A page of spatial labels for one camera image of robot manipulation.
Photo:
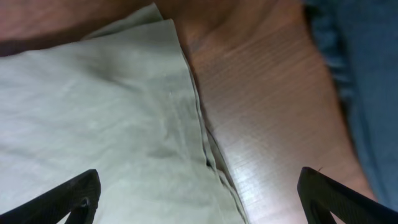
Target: wood grain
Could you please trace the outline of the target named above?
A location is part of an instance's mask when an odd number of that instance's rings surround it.
[[[374,199],[297,0],[163,0],[251,223],[306,223],[301,167]],[[0,0],[0,54],[79,40],[148,1]]]

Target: dark blue cloth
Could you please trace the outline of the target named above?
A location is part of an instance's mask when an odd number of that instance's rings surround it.
[[[398,0],[305,0],[305,14],[369,184],[398,211]]]

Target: garment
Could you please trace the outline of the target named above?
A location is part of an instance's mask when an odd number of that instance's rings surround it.
[[[94,223],[246,222],[154,4],[84,41],[0,58],[0,86],[0,213],[96,169]]]
[[[305,5],[370,186],[380,203],[398,210],[398,1]]]

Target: black object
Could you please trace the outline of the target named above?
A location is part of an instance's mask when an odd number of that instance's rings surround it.
[[[37,198],[0,215],[1,224],[56,224],[70,213],[65,224],[93,223],[101,194],[96,170],[88,170]]]
[[[298,195],[309,224],[398,223],[398,213],[309,167],[303,167]]]

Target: wooden table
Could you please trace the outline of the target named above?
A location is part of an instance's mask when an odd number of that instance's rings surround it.
[[[252,223],[306,223],[302,166],[374,198],[298,0],[163,0]],[[0,53],[79,40],[149,4],[0,0]]]

